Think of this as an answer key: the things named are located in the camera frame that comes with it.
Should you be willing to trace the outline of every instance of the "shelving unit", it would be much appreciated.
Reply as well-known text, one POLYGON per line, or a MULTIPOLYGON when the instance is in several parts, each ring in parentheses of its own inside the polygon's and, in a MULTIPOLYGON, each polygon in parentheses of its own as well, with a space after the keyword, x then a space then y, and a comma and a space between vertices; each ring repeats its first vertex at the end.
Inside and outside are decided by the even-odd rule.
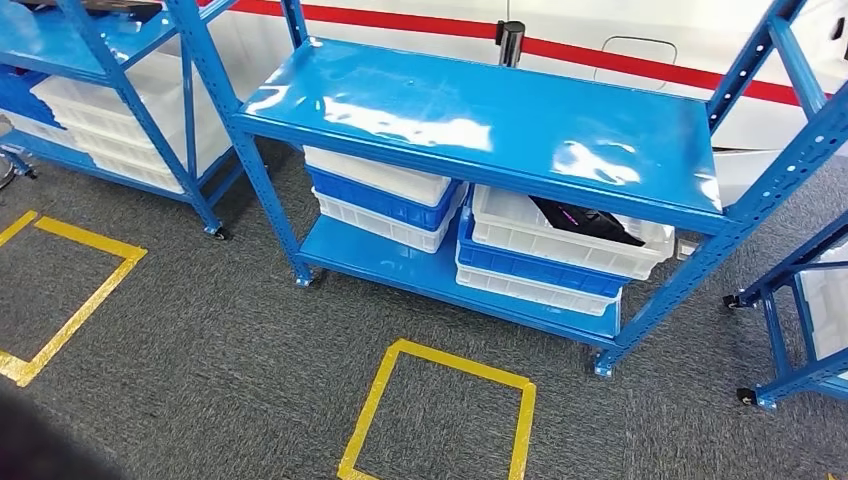
POLYGON ((842 334, 842 331, 848 334, 848 321, 842 320, 846 311, 840 308, 842 302, 839 298, 827 297, 834 293, 840 297, 839 286, 829 282, 833 279, 813 277, 827 275, 829 271, 848 269, 848 261, 828 258, 833 257, 832 254, 837 253, 836 249, 844 245, 846 240, 848 212, 840 215, 740 294, 724 297, 725 305, 731 308, 751 308, 762 304, 774 356, 776 378, 768 385, 738 389, 737 397, 742 402, 776 408, 778 401, 803 391, 848 400, 848 379, 843 378, 848 376, 845 375, 848 372, 848 336, 842 334), (792 368, 789 362, 778 321, 774 293, 783 287, 792 290, 801 322, 807 361, 798 368, 792 368))
POLYGON ((774 2, 704 103, 309 37, 300 3, 285 0, 296 51, 242 105, 195 4, 166 0, 299 285, 318 265, 539 328, 599 347, 600 375, 848 138, 848 87, 820 106, 824 95, 788 30, 803 3, 774 2), (810 122, 744 197, 722 208, 710 136, 775 46, 810 122), (623 325, 617 304, 601 317, 544 307, 457 285, 451 241, 417 254, 321 216, 299 243, 255 135, 671 224, 704 241, 623 325))
MULTIPOLYGON (((198 21, 205 26, 234 2, 235 0, 213 1, 195 12, 198 21)), ((220 152, 220 158, 202 175, 198 175, 191 68, 192 61, 196 59, 191 56, 191 51, 182 49, 187 168, 182 166, 142 103, 138 92, 127 79, 128 68, 177 34, 170 13, 163 10, 145 23, 129 22, 120 15, 93 19, 78 0, 58 0, 57 3, 58 9, 33 15, 34 24, 29 31, 0 37, 0 64, 113 88, 150 137, 183 192, 175 193, 103 170, 98 168, 85 152, 20 131, 13 130, 0 137, 0 154, 9 157, 22 173, 30 172, 30 167, 19 155, 28 152, 71 170, 188 203, 201 217, 207 233, 218 238, 228 238, 229 233, 222 227, 212 208, 243 169, 241 164, 236 165, 223 175, 214 191, 208 195, 201 192, 201 188, 225 163, 223 160, 232 148, 220 152)))

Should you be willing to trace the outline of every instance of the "black cylinder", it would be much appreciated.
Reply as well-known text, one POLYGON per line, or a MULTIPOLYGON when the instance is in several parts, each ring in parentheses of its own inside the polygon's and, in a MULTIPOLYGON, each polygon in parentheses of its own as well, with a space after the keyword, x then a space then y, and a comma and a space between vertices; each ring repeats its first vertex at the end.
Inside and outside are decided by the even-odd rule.
POLYGON ((518 65, 521 57, 521 42, 524 40, 526 27, 521 22, 505 22, 501 29, 501 54, 498 63, 507 67, 518 65))

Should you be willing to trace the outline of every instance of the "yellow tape square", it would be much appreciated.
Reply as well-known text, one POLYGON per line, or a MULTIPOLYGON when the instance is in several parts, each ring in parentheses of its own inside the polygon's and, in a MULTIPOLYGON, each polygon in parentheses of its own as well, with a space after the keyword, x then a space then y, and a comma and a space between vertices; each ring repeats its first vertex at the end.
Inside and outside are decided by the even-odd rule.
MULTIPOLYGON (((38 214, 32 210, 25 213, 15 223, 10 225, 6 230, 0 232, 0 247, 5 245, 12 237, 17 235, 21 230, 26 228, 33 220, 38 217, 38 214)), ((85 303, 68 319, 67 322, 53 335, 44 347, 32 357, 29 362, 21 360, 14 355, 0 350, 0 375, 4 375, 12 379, 18 386, 25 387, 29 385, 33 378, 47 365, 47 362, 53 358, 60 348, 68 341, 69 338, 76 332, 88 317, 103 303, 103 300, 112 293, 113 290, 121 283, 121 280, 127 276, 130 270, 135 267, 139 260, 147 254, 147 250, 128 245, 111 238, 104 237, 94 232, 84 230, 67 223, 54 220, 49 217, 41 217, 36 221, 33 227, 43 230, 60 237, 67 238, 82 245, 101 250, 103 252, 121 257, 124 261, 118 268, 109 275, 109 278, 90 296, 85 303)))
POLYGON ((425 347, 409 340, 400 339, 392 344, 380 362, 371 391, 365 399, 365 405, 359 413, 356 428, 345 448, 344 456, 339 463, 338 476, 342 480, 378 480, 376 477, 356 470, 356 460, 365 443, 365 436, 371 428, 371 421, 377 412, 380 398, 389 383, 389 377, 397 363, 400 353, 406 353, 424 360, 429 360, 446 367, 455 368, 465 373, 501 383, 521 390, 521 405, 518 409, 518 422, 515 429, 515 440, 512 446, 512 460, 509 465, 509 480, 521 480, 527 465, 527 451, 530 445, 530 428, 533 425, 533 410, 536 406, 536 385, 528 378, 499 370, 466 358, 451 355, 434 348, 425 347))

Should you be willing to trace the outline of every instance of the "red stripe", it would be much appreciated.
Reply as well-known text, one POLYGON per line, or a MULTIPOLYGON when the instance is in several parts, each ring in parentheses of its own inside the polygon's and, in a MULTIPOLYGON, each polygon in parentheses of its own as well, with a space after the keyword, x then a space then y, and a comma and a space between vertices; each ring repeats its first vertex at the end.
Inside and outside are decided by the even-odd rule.
MULTIPOLYGON (((526 38, 521 45, 523 53, 555 58, 595 68, 629 73, 665 82, 680 83, 691 87, 714 90, 723 75, 668 63, 628 57, 616 53, 593 50, 575 45, 563 45, 538 38, 526 38)), ((754 80, 745 91, 746 97, 759 98, 778 103, 797 105, 798 99, 791 87, 754 80)))
MULTIPOLYGON (((211 0, 197 0, 205 5, 211 0)), ((279 2, 267 0, 241 0, 230 7, 231 10, 260 15, 282 16, 279 2)), ((437 33, 458 37, 494 39, 496 26, 491 23, 454 20, 449 18, 424 17, 400 13, 374 12, 352 8, 304 5, 303 13, 309 20, 319 22, 359 25, 363 27, 387 28, 410 32, 437 33)), ((680 67, 668 63, 655 62, 642 58, 628 57, 591 48, 550 42, 527 37, 522 45, 524 53, 554 58, 595 68, 629 73, 664 82, 679 83, 692 87, 714 90, 722 74, 680 67)), ((775 83, 754 80, 745 91, 745 96, 771 102, 798 105, 798 99, 791 87, 775 83)))

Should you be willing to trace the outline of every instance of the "shelf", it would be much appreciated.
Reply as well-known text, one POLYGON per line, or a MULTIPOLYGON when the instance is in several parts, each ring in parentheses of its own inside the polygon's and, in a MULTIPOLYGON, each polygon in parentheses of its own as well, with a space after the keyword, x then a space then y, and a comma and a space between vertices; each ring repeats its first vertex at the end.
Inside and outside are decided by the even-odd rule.
MULTIPOLYGON (((86 175, 98 177, 109 182, 119 183, 127 187, 154 193, 156 195, 161 195, 163 197, 171 198, 180 202, 191 202, 191 199, 184 193, 172 192, 170 190, 165 190, 153 185, 139 182, 132 178, 124 177, 116 173, 102 170, 94 164, 94 161, 87 153, 81 152, 79 150, 74 150, 72 148, 59 145, 58 143, 53 143, 17 130, 12 130, 6 135, 0 137, 0 146, 9 146, 15 149, 20 149, 35 155, 41 160, 52 162, 61 165, 62 167, 65 167, 69 170, 74 170, 80 173, 84 173, 86 175)), ((206 183, 212 178, 215 171, 221 167, 221 165, 224 163, 231 151, 232 148, 227 149, 227 151, 224 152, 224 154, 222 154, 220 157, 218 157, 218 159, 215 160, 215 162, 206 170, 203 176, 198 180, 198 184, 200 186, 203 186, 204 183, 206 183)), ((232 180, 230 179, 227 179, 227 182, 229 183, 226 185, 227 187, 232 184, 232 180)), ((216 192, 213 195, 219 197, 220 193, 216 192)))
POLYGON ((704 103, 310 38, 235 116, 257 135, 716 233, 704 103))
POLYGON ((320 216, 299 258, 344 274, 383 283, 600 347, 614 345, 618 304, 595 317, 457 285, 457 219, 435 254, 424 253, 346 223, 320 216))
MULTIPOLYGON (((234 0, 217 1, 204 7, 203 18, 211 20, 234 0)), ((109 85, 106 74, 88 46, 58 8, 33 14, 26 27, 11 21, 0 35, 0 63, 76 80, 109 85)), ((168 13, 163 11, 141 24, 126 15, 111 14, 92 19, 105 35, 109 49, 125 68, 162 45, 176 34, 168 13)))

